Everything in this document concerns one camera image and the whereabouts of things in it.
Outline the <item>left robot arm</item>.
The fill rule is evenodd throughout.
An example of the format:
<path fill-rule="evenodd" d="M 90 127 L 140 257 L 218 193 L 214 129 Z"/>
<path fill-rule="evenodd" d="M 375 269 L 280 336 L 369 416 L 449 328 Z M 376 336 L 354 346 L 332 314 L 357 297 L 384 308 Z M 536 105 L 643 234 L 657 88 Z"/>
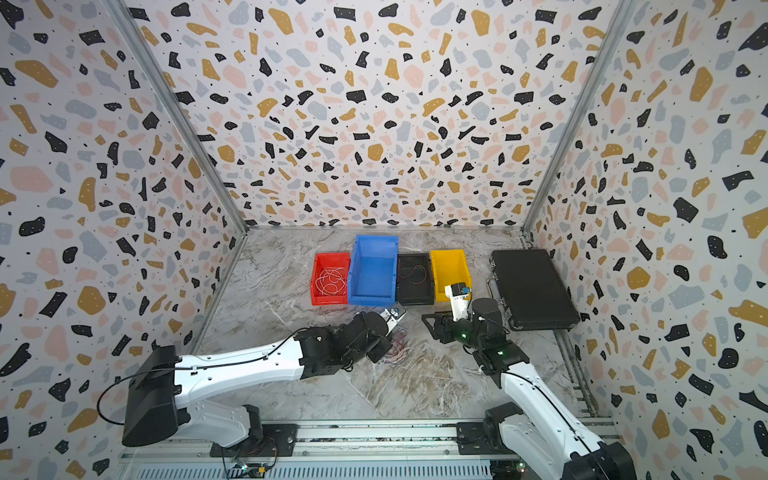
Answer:
<path fill-rule="evenodd" d="M 132 375 L 122 443 L 145 447 L 174 436 L 209 440 L 223 448 L 263 437 L 259 410 L 215 402 L 227 392 L 261 384 L 306 380 L 351 370 L 367 359 L 381 360 L 392 347 L 391 334 L 403 317 L 397 307 L 364 311 L 337 327 L 305 327 L 282 341 L 212 355 L 180 355 L 162 346 Z"/>

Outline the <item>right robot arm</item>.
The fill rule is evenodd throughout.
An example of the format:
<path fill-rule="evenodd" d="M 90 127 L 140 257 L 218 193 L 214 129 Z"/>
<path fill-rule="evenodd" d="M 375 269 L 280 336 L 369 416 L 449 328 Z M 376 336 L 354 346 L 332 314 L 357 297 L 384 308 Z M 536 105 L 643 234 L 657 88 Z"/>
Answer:
<path fill-rule="evenodd" d="M 509 450 L 541 479 L 635 479 L 633 459 L 607 443 L 549 389 L 530 358 L 509 337 L 492 298 L 454 299 L 450 312 L 421 316 L 433 339 L 459 342 L 481 373 L 511 400 L 486 411 L 482 440 Z"/>

